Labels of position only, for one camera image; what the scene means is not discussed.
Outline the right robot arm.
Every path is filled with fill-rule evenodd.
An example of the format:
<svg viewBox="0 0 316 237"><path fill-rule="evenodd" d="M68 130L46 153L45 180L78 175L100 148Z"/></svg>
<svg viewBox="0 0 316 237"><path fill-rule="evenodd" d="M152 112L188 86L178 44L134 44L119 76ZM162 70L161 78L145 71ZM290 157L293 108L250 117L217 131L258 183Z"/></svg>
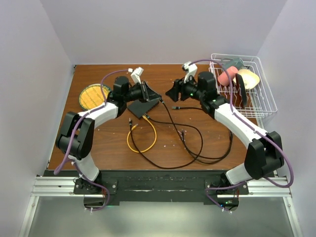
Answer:
<svg viewBox="0 0 316 237"><path fill-rule="evenodd" d="M211 72L201 72L198 79L176 79L166 92L174 102L188 98L199 101L202 110L228 128L246 147L242 164L228 170L220 181L220 189L231 194L237 185L251 179L258 180L284 165L281 155L281 137L276 132L259 128L218 93L216 80Z"/></svg>

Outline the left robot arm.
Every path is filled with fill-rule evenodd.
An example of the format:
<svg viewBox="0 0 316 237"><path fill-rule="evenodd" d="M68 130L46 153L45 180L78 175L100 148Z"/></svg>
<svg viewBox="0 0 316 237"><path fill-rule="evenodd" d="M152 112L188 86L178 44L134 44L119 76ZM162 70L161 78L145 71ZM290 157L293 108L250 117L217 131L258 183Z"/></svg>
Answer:
<svg viewBox="0 0 316 237"><path fill-rule="evenodd" d="M64 158L55 168L58 175L67 162L76 168L79 177L85 180L85 188L92 194L105 192L102 176L91 155L94 130L100 125L120 117L127 108L127 103L156 102L162 96L151 89L145 81L130 85L125 76L115 79L113 89L104 93L104 85L100 84L102 103L82 113L68 112L64 117L55 145L62 151Z"/></svg>

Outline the black network switch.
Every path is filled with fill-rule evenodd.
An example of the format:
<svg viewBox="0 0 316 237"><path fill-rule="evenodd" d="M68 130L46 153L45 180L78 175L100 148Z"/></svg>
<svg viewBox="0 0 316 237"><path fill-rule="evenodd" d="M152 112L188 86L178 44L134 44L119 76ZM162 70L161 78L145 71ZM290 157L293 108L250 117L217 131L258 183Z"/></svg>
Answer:
<svg viewBox="0 0 316 237"><path fill-rule="evenodd" d="M149 102L140 102L136 100L127 106L127 109L138 119L141 119L142 116L148 113L156 105L158 105L159 99L149 101Z"/></svg>

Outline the black cable teal plugs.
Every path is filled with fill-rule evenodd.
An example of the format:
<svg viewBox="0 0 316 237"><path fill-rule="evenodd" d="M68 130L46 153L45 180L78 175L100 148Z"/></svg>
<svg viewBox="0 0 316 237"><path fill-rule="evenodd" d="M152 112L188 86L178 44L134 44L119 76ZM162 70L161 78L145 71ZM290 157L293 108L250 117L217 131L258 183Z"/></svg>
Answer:
<svg viewBox="0 0 316 237"><path fill-rule="evenodd" d="M167 106L165 104L165 102L163 100L160 100L160 102L162 103L162 105L166 109L168 116L169 116L169 119L170 119L170 122L175 127L176 131L178 131L177 126L180 125L180 126L191 127L198 132L198 134L200 135L200 139L201 139L201 150L202 150L204 143L203 143L203 135L200 132L200 130L197 129L196 127L188 125L188 124L175 123L172 116L171 116L169 109L167 108ZM180 132L179 137L180 137L180 140L182 141L182 143L185 147L185 150L188 152L188 154L190 154L194 158L195 161L198 161L204 165L213 165L213 164L221 162L224 158L226 158L230 154L231 149L232 149L232 145L233 145L233 133L229 130L229 146L228 146L227 150L225 151L225 153L222 156L217 157L217 158L211 158L211 157L201 156L201 155L198 155L198 154L195 154L194 152L192 152L188 148L188 146L185 142L185 134L183 131Z"/></svg>

